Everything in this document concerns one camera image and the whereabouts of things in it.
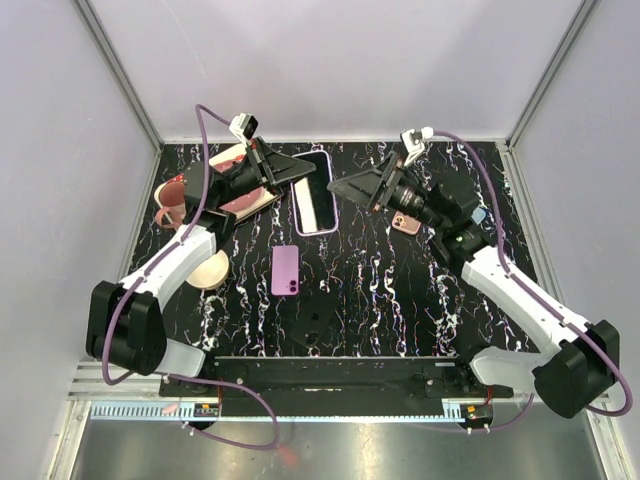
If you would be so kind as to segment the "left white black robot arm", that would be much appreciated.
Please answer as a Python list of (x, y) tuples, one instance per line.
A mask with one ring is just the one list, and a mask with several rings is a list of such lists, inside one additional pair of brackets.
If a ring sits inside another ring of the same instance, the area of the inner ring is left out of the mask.
[(127, 374), (181, 377), (181, 384), (196, 396), (214, 388), (216, 372), (204, 364), (205, 352), (169, 339), (163, 310), (196, 268), (232, 236), (236, 216), (224, 205), (260, 187), (277, 193), (316, 169), (307, 160), (274, 151), (260, 137), (231, 150), (242, 158), (223, 172), (208, 160), (184, 171), (186, 216), (173, 238), (129, 276), (94, 287), (86, 352), (101, 362), (107, 384), (115, 382), (108, 375), (115, 365)]

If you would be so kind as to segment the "pink phone case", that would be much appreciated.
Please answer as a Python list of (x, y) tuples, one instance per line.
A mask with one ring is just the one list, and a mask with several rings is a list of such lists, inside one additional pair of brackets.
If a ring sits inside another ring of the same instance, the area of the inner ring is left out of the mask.
[(391, 227), (398, 232), (415, 236), (421, 230), (421, 223), (400, 211), (396, 211), (391, 222)]

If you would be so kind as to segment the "light blue phone case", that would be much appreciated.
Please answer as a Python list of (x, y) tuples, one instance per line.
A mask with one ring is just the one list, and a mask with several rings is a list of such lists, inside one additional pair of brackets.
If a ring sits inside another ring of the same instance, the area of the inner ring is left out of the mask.
[(481, 225), (482, 222), (485, 220), (486, 216), (487, 216), (486, 210), (482, 207), (477, 207), (473, 211), (471, 219), (475, 224)]

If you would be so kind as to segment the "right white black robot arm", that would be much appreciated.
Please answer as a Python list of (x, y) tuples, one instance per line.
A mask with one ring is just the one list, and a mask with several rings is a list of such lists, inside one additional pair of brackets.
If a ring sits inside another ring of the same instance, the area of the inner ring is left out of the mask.
[(460, 393), (472, 397), (488, 386), (509, 387), (536, 394), (571, 419), (617, 383), (616, 328), (562, 306), (506, 259), (473, 218), (479, 200), (470, 177), (446, 172), (425, 187), (391, 153), (376, 167), (330, 182), (328, 189), (367, 210), (389, 207), (431, 226), (430, 249), (438, 264), (488, 297), (533, 341), (534, 353), (474, 349), (453, 374)]

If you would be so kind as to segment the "black bare phone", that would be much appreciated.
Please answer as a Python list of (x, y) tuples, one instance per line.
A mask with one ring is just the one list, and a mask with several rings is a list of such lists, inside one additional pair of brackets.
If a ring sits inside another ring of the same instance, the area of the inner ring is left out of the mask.
[(311, 298), (291, 323), (291, 339), (303, 347), (313, 347), (332, 320), (335, 310), (336, 302), (332, 298)]

